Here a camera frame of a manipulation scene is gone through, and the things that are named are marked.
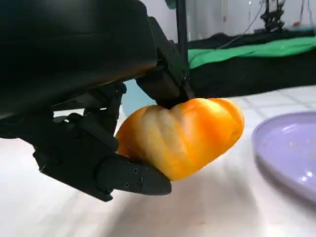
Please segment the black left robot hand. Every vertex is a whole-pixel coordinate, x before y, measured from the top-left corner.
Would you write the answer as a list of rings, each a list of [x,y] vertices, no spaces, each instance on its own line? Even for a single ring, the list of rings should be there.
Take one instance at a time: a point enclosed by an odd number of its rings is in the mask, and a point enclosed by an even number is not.
[[[1,1],[1,137],[29,143],[41,173],[99,200],[169,194],[160,171],[117,153],[114,132],[126,80],[164,108],[194,97],[186,3],[175,5],[177,43],[139,0]]]

